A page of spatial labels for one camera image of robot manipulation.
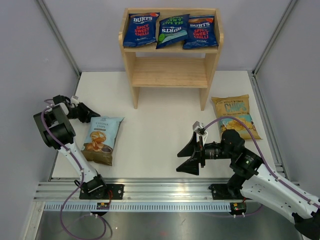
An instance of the wooden shelf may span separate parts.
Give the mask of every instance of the wooden shelf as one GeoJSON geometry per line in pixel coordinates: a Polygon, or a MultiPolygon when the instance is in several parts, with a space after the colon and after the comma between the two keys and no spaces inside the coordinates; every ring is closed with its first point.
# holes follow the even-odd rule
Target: wooden shelf
{"type": "Polygon", "coordinates": [[[216,8],[126,8],[118,36],[124,68],[133,99],[138,108],[140,87],[156,88],[198,88],[200,108],[203,111],[209,96],[211,84],[224,45],[224,31],[220,11],[216,8]],[[124,37],[129,26],[129,14],[160,12],[156,22],[156,37],[159,35],[159,21],[172,16],[214,15],[214,34],[218,46],[183,49],[183,42],[156,49],[156,43],[141,47],[124,47],[124,37]],[[136,53],[201,53],[204,58],[186,57],[137,57],[136,53]]]}
{"type": "Polygon", "coordinates": [[[137,57],[133,87],[207,88],[205,59],[195,57],[137,57]]]}
{"type": "Polygon", "coordinates": [[[168,45],[163,48],[156,49],[157,43],[150,43],[140,47],[124,47],[127,53],[193,53],[193,54],[216,54],[218,53],[217,46],[200,47],[193,49],[183,49],[183,42],[168,45]]]}

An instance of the shelf board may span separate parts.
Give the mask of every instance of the shelf board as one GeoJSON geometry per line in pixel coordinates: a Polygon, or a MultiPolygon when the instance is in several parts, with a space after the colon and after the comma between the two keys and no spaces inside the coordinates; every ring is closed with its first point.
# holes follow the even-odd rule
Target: shelf board
{"type": "Polygon", "coordinates": [[[216,54],[218,53],[217,46],[200,47],[193,49],[183,49],[183,42],[177,42],[165,46],[163,48],[156,49],[157,43],[150,43],[139,47],[124,47],[125,52],[129,53],[200,53],[200,54],[216,54]]]}
{"type": "Polygon", "coordinates": [[[133,87],[207,88],[204,58],[137,57],[133,87]]]}

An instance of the metal floor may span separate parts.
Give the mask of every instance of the metal floor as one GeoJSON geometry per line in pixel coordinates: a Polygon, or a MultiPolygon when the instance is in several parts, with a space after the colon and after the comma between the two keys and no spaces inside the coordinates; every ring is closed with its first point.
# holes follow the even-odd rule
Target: metal floor
{"type": "MultiPolygon", "coordinates": [[[[259,205],[248,203],[248,212],[259,205]]],[[[65,212],[63,221],[80,238],[96,238],[104,230],[94,217],[74,222],[87,212],[65,212]]],[[[245,218],[225,218],[228,213],[201,212],[108,212],[107,228],[101,239],[112,240],[302,240],[294,225],[280,214],[264,207],[245,218]]],[[[43,212],[36,240],[73,240],[60,225],[58,211],[43,212]]]]}

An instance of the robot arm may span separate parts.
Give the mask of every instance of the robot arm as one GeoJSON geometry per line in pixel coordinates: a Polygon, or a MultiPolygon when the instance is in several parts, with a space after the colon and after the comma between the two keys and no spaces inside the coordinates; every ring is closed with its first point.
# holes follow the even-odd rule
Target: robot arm
{"type": "Polygon", "coordinates": [[[69,99],[58,95],[53,102],[48,110],[33,116],[44,143],[65,155],[80,179],[83,177],[82,184],[74,181],[77,186],[81,185],[80,199],[108,199],[111,189],[81,153],[75,142],[75,130],[69,122],[69,119],[79,119],[82,123],[89,123],[92,117],[100,115],[78,102],[76,97],[69,99]]]}
{"type": "Polygon", "coordinates": [[[203,168],[206,160],[231,159],[230,167],[234,175],[225,188],[217,188],[214,186],[216,184],[211,185],[213,197],[219,194],[221,189],[225,189],[222,194],[224,198],[255,200],[294,223],[301,234],[311,240],[319,240],[318,197],[303,191],[275,170],[271,169],[270,172],[270,167],[264,164],[260,156],[245,148],[245,140],[235,130],[224,131],[220,143],[207,144],[203,143],[203,139],[208,134],[198,122],[193,126],[193,130],[191,141],[177,155],[190,158],[177,167],[177,172],[199,175],[199,164],[203,168]]]}

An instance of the burts chip bag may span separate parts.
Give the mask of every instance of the burts chip bag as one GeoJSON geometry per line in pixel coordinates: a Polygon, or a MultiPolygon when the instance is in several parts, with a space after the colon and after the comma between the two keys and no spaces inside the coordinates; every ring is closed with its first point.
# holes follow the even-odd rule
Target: burts chip bag
{"type": "Polygon", "coordinates": [[[190,16],[188,24],[189,38],[184,41],[183,49],[217,46],[214,32],[214,15],[190,16]]]}
{"type": "Polygon", "coordinates": [[[160,12],[130,13],[129,26],[126,31],[123,46],[139,47],[145,44],[155,43],[156,22],[160,12]]]}
{"type": "Polygon", "coordinates": [[[188,19],[189,14],[184,14],[161,20],[156,48],[160,49],[169,44],[186,40],[188,38],[188,19]]]}
{"type": "MultiPolygon", "coordinates": [[[[255,139],[261,139],[258,135],[254,121],[250,115],[249,95],[233,96],[233,97],[212,97],[211,100],[215,106],[217,118],[224,116],[232,116],[243,122],[255,139]]],[[[220,137],[227,129],[234,129],[243,139],[251,139],[250,134],[238,121],[231,118],[225,118],[218,121],[220,137]]]]}

